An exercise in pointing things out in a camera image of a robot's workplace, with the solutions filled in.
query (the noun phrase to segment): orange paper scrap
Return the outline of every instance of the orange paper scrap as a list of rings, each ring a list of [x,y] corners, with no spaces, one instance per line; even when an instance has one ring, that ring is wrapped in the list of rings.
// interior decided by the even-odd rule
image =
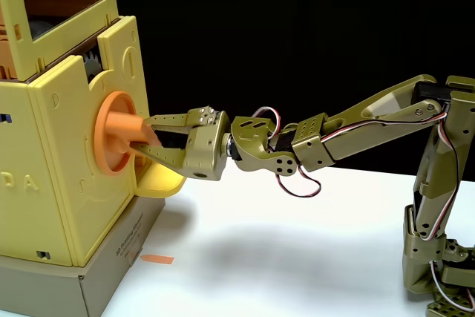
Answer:
[[[152,254],[142,255],[141,259],[143,261],[148,261],[150,263],[167,264],[167,265],[171,265],[171,263],[173,263],[173,260],[175,260],[175,258],[171,258],[169,256],[152,255]]]

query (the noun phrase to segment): black background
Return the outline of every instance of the black background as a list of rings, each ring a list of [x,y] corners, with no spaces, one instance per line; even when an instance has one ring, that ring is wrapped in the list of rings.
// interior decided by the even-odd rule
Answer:
[[[475,77],[475,0],[117,0],[138,19],[151,114],[211,105],[283,123],[427,73]],[[428,131],[338,162],[415,174]],[[475,155],[465,179],[475,180]]]

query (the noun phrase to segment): gear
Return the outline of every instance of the gear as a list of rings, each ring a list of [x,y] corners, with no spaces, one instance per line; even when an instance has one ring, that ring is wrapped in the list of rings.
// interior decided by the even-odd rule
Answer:
[[[82,57],[84,58],[84,67],[86,70],[86,76],[88,77],[88,82],[91,82],[95,76],[102,72],[101,62],[99,61],[99,57],[94,55],[92,51],[82,55]]]

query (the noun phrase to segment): cardboard box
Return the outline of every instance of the cardboard box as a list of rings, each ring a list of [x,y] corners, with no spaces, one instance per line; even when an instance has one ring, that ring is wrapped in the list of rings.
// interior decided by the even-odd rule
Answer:
[[[164,205],[163,199],[134,197],[83,268],[0,256],[0,310],[100,317]]]

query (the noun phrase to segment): mounting hole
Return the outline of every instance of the mounting hole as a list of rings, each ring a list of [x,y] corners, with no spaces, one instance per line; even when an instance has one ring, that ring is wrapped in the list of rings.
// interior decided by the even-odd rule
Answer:
[[[51,260],[51,255],[49,252],[40,252],[36,250],[36,254],[38,255],[38,258],[40,259]]]
[[[22,32],[20,31],[20,25],[16,24],[14,26],[14,29],[15,29],[15,36],[16,36],[16,39],[17,40],[21,40],[22,39]]]

